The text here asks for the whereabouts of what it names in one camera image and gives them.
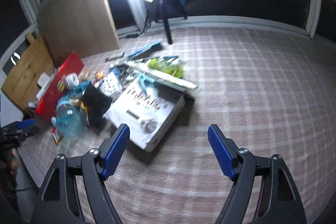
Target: cardboard box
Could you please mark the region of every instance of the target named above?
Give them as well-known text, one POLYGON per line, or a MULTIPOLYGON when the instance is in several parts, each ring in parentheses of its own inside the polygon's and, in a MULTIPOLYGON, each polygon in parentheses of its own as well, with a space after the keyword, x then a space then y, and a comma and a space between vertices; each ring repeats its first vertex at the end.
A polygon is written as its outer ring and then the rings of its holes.
POLYGON ((185 105, 182 92, 164 85, 147 85, 147 96, 136 78, 111 105, 104 117, 116 127, 125 123, 130 140, 152 152, 185 105))

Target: window frame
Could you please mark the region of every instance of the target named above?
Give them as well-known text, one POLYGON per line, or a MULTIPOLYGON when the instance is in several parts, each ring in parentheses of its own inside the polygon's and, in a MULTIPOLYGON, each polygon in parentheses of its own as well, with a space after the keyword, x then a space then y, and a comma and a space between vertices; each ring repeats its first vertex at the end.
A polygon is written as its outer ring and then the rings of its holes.
POLYGON ((306 23, 306 31, 313 38, 319 23, 322 0, 310 0, 309 13, 306 23))
POLYGON ((24 30, 14 41, 13 43, 7 48, 4 54, 0 58, 0 73, 7 78, 6 73, 3 70, 4 65, 7 61, 11 58, 13 53, 16 49, 26 41, 26 34, 29 32, 34 32, 36 29, 36 23, 30 25, 26 30, 24 30))

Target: tape roll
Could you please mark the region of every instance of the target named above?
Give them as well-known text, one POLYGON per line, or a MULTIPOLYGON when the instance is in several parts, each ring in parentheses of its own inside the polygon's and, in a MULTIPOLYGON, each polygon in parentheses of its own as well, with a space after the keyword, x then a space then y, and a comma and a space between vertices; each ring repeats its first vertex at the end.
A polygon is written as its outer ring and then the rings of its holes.
POLYGON ((71 73, 65 77, 65 87, 68 90, 73 90, 73 88, 79 85, 78 75, 76 73, 71 73))

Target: wooden board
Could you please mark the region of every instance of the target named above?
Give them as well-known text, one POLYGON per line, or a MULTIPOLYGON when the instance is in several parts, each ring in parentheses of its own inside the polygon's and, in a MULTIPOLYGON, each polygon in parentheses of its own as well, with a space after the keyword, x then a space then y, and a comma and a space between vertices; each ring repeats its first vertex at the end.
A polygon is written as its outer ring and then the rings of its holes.
POLYGON ((35 40, 35 38, 34 38, 34 36, 33 36, 33 34, 31 32, 29 32, 29 33, 26 34, 26 39, 29 42, 29 44, 33 43, 34 40, 35 40))
POLYGON ((56 66, 73 51, 83 58, 119 48, 107 0, 48 0, 38 24, 56 66))
POLYGON ((19 108, 25 110, 28 102, 36 100, 39 91, 37 80, 45 72, 51 75, 55 70, 42 37, 34 40, 11 69, 2 85, 3 92, 19 108))

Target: wire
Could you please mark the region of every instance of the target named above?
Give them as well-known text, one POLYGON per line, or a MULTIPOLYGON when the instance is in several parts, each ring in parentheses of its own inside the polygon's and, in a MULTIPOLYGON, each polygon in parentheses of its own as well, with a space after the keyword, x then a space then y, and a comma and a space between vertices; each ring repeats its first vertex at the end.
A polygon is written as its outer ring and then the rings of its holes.
POLYGON ((145 26, 143 27, 142 32, 139 35, 142 35, 146 30, 148 30, 152 26, 152 22, 149 18, 148 11, 145 19, 145 26))
POLYGON ((27 188, 23 188, 23 189, 15 189, 15 190, 13 190, 13 192, 22 192, 22 191, 26 191, 26 190, 36 190, 36 188, 34 188, 34 187, 27 187, 27 188))

